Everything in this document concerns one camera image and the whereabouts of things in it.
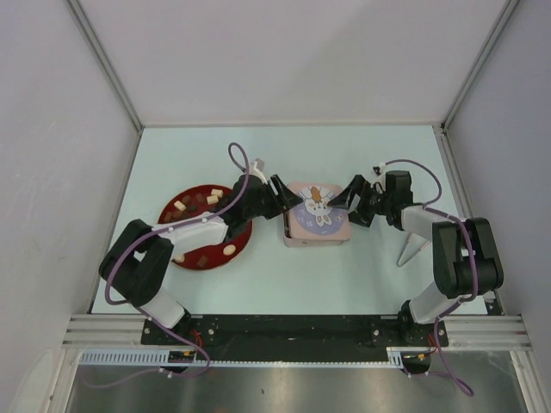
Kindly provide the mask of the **metal tin lid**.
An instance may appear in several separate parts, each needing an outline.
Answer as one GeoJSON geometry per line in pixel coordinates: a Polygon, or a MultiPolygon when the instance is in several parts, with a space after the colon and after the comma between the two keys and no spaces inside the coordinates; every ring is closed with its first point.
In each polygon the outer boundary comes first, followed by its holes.
{"type": "Polygon", "coordinates": [[[348,218],[346,210],[327,206],[332,198],[342,192],[343,189],[340,186],[316,182],[290,182],[288,187],[303,199],[303,202],[289,213],[295,213],[297,217],[306,216],[306,213],[309,213],[317,217],[318,226],[323,226],[322,219],[331,225],[329,216],[335,218],[338,213],[348,218]]]}

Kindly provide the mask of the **metal tin box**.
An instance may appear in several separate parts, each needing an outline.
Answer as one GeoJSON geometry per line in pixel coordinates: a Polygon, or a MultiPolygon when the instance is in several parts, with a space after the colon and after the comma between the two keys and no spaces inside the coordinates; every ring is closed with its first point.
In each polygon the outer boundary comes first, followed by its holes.
{"type": "Polygon", "coordinates": [[[322,219],[323,226],[318,226],[317,217],[306,213],[297,217],[295,213],[283,214],[283,242],[289,248],[318,246],[335,246],[351,238],[350,222],[346,216],[338,213],[329,225],[322,219]]]}

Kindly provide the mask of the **pink cat paw tongs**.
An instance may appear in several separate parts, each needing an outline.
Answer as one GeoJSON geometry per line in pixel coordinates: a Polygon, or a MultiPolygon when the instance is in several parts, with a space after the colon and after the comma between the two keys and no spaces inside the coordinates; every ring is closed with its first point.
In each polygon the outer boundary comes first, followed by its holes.
{"type": "Polygon", "coordinates": [[[430,245],[430,241],[409,233],[406,236],[404,243],[399,251],[399,255],[396,261],[398,268],[403,268],[408,262],[415,258],[420,252],[426,249],[430,245]]]}

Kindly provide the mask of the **red round plate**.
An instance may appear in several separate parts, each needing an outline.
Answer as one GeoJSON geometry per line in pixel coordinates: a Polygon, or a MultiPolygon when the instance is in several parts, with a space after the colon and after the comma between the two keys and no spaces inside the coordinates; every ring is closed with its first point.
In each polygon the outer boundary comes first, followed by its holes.
{"type": "MultiPolygon", "coordinates": [[[[213,212],[217,203],[209,205],[207,203],[207,197],[211,195],[211,190],[214,188],[221,189],[223,191],[223,195],[221,197],[217,196],[219,200],[223,196],[229,195],[232,192],[230,188],[217,184],[206,184],[193,188],[188,188],[180,194],[176,195],[170,202],[166,204],[159,215],[158,223],[169,224],[182,219],[195,218],[204,212],[213,212]],[[174,207],[174,203],[177,201],[182,202],[186,206],[186,209],[184,211],[178,211],[174,207]]],[[[238,237],[236,237],[233,241],[224,242],[217,245],[205,246],[199,248],[198,250],[186,252],[184,254],[185,261],[182,263],[175,262],[174,259],[172,261],[180,268],[186,268],[188,270],[196,271],[204,271],[225,265],[229,263],[233,258],[235,258],[238,254],[240,254],[245,246],[249,243],[252,235],[252,228],[253,224],[250,222],[246,226],[245,231],[241,233],[238,237]],[[236,250],[232,255],[225,256],[223,254],[223,249],[229,244],[233,244],[236,247],[236,250]],[[203,268],[197,265],[197,262],[202,256],[206,256],[208,258],[208,261],[203,268]]]]}

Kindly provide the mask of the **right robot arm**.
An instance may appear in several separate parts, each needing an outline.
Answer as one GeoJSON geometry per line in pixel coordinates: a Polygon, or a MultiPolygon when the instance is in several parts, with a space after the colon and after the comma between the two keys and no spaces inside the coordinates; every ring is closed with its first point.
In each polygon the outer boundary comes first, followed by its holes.
{"type": "Polygon", "coordinates": [[[492,227],[487,219],[460,219],[416,202],[406,170],[374,171],[376,181],[356,175],[329,204],[347,210],[350,221],[363,227],[382,216],[389,226],[431,247],[433,281],[401,306],[393,326],[400,343],[424,346],[437,338],[444,317],[503,285],[492,227]]]}

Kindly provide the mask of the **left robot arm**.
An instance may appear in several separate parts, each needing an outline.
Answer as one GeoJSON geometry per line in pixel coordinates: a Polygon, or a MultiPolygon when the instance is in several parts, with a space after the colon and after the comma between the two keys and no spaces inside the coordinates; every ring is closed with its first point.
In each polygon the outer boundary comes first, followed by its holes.
{"type": "Polygon", "coordinates": [[[253,219],[273,219],[301,202],[277,175],[268,180],[242,175],[232,191],[190,219],[154,226],[141,219],[128,223],[98,273],[107,293],[113,288],[124,304],[160,323],[159,331],[169,342],[184,342],[190,333],[189,312],[163,289],[170,262],[203,247],[232,242],[253,219]]]}

